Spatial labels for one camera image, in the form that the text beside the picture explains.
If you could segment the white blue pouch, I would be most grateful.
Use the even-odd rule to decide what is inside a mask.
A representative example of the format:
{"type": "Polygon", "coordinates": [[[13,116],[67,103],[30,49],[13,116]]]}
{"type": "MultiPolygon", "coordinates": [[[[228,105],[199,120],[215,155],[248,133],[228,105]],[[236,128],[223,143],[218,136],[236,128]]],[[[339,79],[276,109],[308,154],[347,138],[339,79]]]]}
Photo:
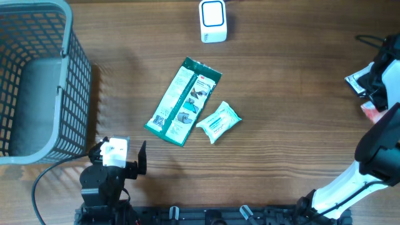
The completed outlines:
{"type": "Polygon", "coordinates": [[[344,78],[354,93],[359,97],[364,97],[366,95],[366,89],[359,84],[358,80],[370,72],[373,64],[374,62],[370,62],[364,69],[344,78]]]}

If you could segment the red tissue pack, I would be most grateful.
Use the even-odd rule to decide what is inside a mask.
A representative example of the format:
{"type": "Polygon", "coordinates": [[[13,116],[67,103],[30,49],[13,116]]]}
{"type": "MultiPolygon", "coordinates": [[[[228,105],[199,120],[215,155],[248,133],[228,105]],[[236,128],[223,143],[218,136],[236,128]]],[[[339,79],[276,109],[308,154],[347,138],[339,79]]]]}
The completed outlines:
{"type": "Polygon", "coordinates": [[[366,117],[374,124],[376,124],[388,111],[386,109],[379,112],[371,101],[362,104],[361,110],[366,115],[366,117]]]}

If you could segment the green 3M package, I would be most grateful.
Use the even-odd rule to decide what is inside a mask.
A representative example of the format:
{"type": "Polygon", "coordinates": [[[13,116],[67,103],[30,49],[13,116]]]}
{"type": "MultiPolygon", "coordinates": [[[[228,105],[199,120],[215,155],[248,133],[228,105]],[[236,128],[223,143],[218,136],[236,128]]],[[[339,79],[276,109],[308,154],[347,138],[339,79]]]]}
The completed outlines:
{"type": "Polygon", "coordinates": [[[222,73],[187,57],[144,127],[159,138],[184,146],[222,73]]]}

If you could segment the mint wet wipes pack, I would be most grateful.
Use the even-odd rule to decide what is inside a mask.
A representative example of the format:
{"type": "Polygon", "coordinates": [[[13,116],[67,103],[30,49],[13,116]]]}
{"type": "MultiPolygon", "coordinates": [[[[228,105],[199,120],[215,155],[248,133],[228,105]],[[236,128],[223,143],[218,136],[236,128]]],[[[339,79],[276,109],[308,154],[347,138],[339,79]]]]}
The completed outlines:
{"type": "Polygon", "coordinates": [[[223,101],[214,113],[201,122],[198,122],[196,127],[202,128],[209,137],[210,143],[214,144],[223,133],[241,120],[233,108],[227,102],[223,101]]]}

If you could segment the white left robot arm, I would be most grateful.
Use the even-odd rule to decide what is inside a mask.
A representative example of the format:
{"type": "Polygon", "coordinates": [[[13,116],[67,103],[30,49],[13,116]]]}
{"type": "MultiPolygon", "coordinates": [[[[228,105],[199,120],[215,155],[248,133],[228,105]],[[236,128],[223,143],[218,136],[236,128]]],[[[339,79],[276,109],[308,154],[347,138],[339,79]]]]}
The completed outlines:
{"type": "Polygon", "coordinates": [[[141,224],[131,198],[120,198],[128,193],[125,180],[147,172],[146,142],[133,162],[127,161],[129,142],[129,137],[105,137],[89,150],[92,165],[79,178],[84,202],[76,210],[74,224],[141,224]]]}

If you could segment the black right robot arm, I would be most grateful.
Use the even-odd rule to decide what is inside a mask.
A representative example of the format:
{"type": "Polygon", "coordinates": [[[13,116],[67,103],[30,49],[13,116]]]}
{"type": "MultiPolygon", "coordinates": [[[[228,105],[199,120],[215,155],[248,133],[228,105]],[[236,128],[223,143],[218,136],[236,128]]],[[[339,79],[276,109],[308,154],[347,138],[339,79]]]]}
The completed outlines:
{"type": "Polygon", "coordinates": [[[293,224],[351,224],[352,205],[399,183],[399,35],[381,38],[378,45],[376,36],[355,38],[378,50],[367,67],[345,78],[366,99],[361,107],[374,125],[342,174],[299,199],[289,216],[293,224]]]}

